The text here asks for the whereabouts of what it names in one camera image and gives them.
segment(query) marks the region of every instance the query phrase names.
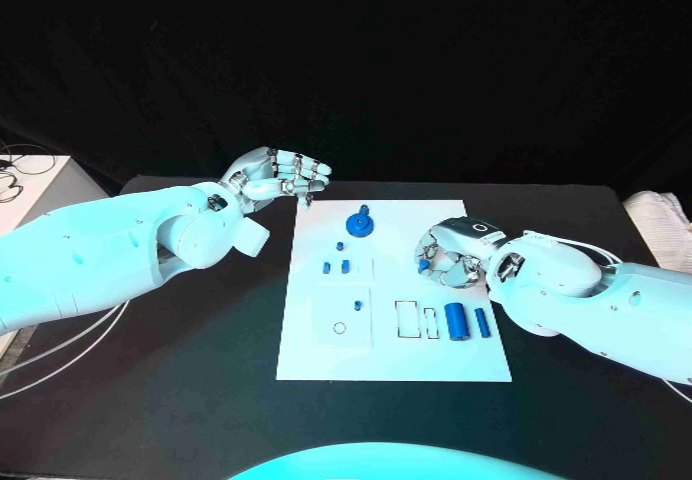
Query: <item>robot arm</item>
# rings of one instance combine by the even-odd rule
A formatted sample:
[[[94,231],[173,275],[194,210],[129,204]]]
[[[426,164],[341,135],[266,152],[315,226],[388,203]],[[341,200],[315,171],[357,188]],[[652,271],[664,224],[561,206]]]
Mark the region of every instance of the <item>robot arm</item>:
[[[594,354],[692,383],[692,275],[635,263],[600,266],[567,240],[525,232],[508,241],[498,232],[466,217],[436,225],[416,251],[417,263],[430,262],[421,274],[455,288],[485,274],[491,299],[527,331],[564,334]],[[456,262],[436,271],[440,251]]]
[[[234,247],[257,256],[270,232],[245,214],[287,195],[307,207],[331,172],[316,160],[261,148],[220,183],[49,212],[0,237],[0,334],[113,307],[215,265]]]

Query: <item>robotic hand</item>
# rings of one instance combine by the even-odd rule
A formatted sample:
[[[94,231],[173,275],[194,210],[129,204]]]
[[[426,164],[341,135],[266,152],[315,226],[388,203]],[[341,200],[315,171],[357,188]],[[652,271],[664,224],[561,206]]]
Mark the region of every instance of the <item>robotic hand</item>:
[[[597,355],[692,384],[692,275],[623,263],[599,247],[537,232],[509,240],[469,217],[429,230],[414,258],[421,275],[453,288],[473,287],[485,275],[491,299],[531,333],[564,334]],[[449,269],[439,268],[444,260]]]
[[[274,198],[325,189],[332,169],[258,148],[218,183],[122,195],[61,208],[0,237],[0,335],[119,305],[231,248],[257,256],[270,236],[245,214]]]

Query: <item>white paper sheet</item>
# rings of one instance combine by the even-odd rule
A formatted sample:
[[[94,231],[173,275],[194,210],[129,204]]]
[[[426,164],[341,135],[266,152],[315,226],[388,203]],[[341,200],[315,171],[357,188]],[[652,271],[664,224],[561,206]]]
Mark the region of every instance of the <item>white paper sheet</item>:
[[[355,238],[346,219],[364,204],[375,230]],[[465,215],[462,200],[315,201],[310,210],[299,209],[277,380],[512,381],[485,285],[456,290],[417,273],[423,234]],[[416,301],[420,338],[400,337],[397,301]],[[452,302],[465,305],[472,332],[460,342],[450,340],[447,329],[444,305]],[[427,308],[436,311],[439,339],[429,338]],[[476,308],[485,310],[491,338],[480,337]]]

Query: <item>black curtain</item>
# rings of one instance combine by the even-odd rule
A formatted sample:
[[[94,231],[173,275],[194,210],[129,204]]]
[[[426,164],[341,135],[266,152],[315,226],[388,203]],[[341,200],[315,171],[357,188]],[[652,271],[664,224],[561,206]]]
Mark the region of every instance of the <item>black curtain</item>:
[[[0,127],[114,184],[271,145],[338,179],[687,188],[690,2],[434,5],[6,15]]]

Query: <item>black table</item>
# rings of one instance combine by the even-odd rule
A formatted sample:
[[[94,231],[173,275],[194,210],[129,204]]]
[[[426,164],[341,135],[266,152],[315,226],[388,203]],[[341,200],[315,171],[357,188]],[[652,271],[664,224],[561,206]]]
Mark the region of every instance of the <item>black table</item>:
[[[124,193],[198,181],[139,177]],[[655,264],[604,187],[335,182],[318,198],[462,198],[469,215],[509,234],[532,229]],[[295,214],[293,199],[254,214],[271,230],[260,258],[234,251],[137,298],[84,359],[0,402],[2,472],[220,479],[307,448],[381,441],[482,453],[568,478],[690,478],[692,406],[566,337],[527,333],[498,305],[512,383],[277,381]],[[42,325],[23,358],[96,318]],[[97,335],[13,374],[6,389]]]

